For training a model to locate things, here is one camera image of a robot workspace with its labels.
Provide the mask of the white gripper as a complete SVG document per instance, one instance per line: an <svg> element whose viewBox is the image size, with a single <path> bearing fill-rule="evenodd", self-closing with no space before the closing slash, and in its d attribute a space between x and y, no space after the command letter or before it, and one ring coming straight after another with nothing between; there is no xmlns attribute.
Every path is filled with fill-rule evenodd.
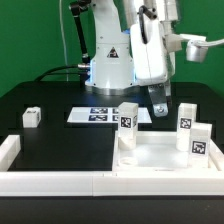
<svg viewBox="0 0 224 224"><path fill-rule="evenodd" d="M158 20L145 21L147 43L143 43L140 25L130 29L132 57L137 83L147 86L154 115L164 117L168 114L165 87L163 84L174 75L175 55L169 53L164 45L164 30Z"/></svg>

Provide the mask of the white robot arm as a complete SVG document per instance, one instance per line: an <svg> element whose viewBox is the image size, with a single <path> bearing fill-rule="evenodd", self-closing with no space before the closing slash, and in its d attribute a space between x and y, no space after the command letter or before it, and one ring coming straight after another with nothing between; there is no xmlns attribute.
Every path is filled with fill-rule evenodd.
<svg viewBox="0 0 224 224"><path fill-rule="evenodd" d="M90 62L88 90L125 94L146 86L154 114L168 114L170 78L181 43L172 25L177 0L92 0L96 53Z"/></svg>

